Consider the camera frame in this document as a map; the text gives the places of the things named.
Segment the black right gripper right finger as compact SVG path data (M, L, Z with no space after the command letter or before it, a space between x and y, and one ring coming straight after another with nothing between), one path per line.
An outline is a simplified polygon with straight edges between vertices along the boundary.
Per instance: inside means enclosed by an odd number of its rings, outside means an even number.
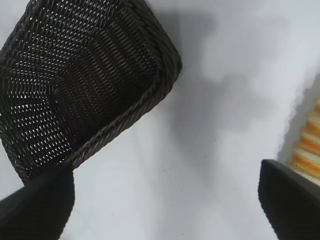
M279 240L320 238L320 187L282 163L261 162L258 199Z

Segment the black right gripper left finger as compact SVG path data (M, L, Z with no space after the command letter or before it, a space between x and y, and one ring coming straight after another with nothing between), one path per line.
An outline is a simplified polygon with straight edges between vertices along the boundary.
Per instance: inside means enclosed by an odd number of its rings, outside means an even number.
M71 169L56 169L0 201L2 240L57 240L75 203Z

